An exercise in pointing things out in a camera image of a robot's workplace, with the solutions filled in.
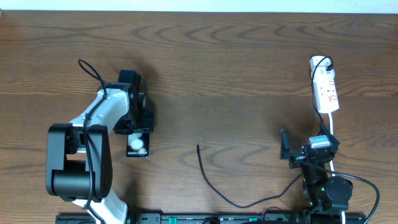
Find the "black Samsung Galaxy smartphone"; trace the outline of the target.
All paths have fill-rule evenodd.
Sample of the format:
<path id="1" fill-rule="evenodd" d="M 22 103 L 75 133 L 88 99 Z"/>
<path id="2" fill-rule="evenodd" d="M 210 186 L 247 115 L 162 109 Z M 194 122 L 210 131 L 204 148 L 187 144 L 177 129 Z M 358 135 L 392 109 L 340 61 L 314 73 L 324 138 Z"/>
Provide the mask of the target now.
<path id="1" fill-rule="evenodd" d="M 147 158 L 149 156 L 149 133 L 133 133 L 127 137 L 126 156 Z"/>

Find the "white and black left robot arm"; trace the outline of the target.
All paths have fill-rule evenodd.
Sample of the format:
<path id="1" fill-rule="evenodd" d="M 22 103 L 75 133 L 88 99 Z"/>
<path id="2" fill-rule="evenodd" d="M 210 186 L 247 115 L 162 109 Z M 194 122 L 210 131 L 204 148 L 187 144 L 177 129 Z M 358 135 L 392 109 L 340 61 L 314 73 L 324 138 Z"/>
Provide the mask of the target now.
<path id="1" fill-rule="evenodd" d="M 127 136 L 128 157 L 147 157 L 154 114 L 145 107 L 141 81 L 136 71 L 121 70 L 116 82 L 101 82 L 81 115 L 54 123 L 47 133 L 48 194 L 80 206 L 95 223 L 134 223 L 128 204 L 112 189 L 109 135 Z"/>

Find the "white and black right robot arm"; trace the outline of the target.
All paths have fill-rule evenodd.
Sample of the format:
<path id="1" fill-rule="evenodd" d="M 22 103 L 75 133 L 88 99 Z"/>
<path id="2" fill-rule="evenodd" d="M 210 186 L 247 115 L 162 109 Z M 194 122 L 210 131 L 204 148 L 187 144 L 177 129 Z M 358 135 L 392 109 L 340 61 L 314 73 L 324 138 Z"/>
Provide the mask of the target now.
<path id="1" fill-rule="evenodd" d="M 353 184 L 340 176 L 329 176 L 325 164 L 335 158 L 340 142 L 329 130 L 323 128 L 320 136 L 310 138 L 308 145 L 299 151 L 291 151 L 287 132 L 281 130 L 280 159 L 288 160 L 291 169 L 300 168 L 303 173 L 303 187 L 312 214 L 339 215 L 349 208 Z"/>

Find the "white charger plug adapter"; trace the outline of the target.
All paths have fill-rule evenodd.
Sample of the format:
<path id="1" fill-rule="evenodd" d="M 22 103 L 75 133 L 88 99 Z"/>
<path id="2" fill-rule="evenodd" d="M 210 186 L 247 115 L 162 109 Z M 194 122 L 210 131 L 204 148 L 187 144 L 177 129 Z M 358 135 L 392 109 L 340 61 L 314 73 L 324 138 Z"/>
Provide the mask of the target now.
<path id="1" fill-rule="evenodd" d="M 311 71 L 318 69 L 320 67 L 325 67 L 326 71 L 331 71 L 334 67 L 334 61 L 330 56 L 316 55 L 310 59 Z"/>

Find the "white power strip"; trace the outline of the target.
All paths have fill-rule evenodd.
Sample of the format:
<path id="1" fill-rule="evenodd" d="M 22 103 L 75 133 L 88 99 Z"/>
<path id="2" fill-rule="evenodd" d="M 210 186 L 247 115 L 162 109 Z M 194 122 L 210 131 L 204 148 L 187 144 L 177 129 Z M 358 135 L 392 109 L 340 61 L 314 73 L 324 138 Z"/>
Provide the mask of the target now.
<path id="1" fill-rule="evenodd" d="M 339 109 L 338 95 L 335 85 L 335 70 L 326 71 L 320 67 L 311 71 L 311 79 L 315 91 L 316 109 L 321 114 L 329 114 Z"/>

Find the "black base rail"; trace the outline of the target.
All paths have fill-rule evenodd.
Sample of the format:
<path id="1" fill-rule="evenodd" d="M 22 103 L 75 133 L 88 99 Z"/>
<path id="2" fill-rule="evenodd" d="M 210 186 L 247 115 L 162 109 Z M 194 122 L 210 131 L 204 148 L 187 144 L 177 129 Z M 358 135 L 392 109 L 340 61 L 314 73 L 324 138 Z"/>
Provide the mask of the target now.
<path id="1" fill-rule="evenodd" d="M 237 223 L 304 223 L 298 215 L 291 218 L 292 214 L 270 212 L 265 215 L 256 214 L 229 214 L 229 215 L 176 215 L 159 213 L 141 213 L 131 218 L 126 223 L 133 224 L 237 224 Z M 346 214 L 345 223 L 364 223 L 365 215 Z M 91 215 L 57 215 L 56 224 L 89 224 L 96 223 Z M 340 223 L 340 216 L 313 214 L 310 223 Z"/>

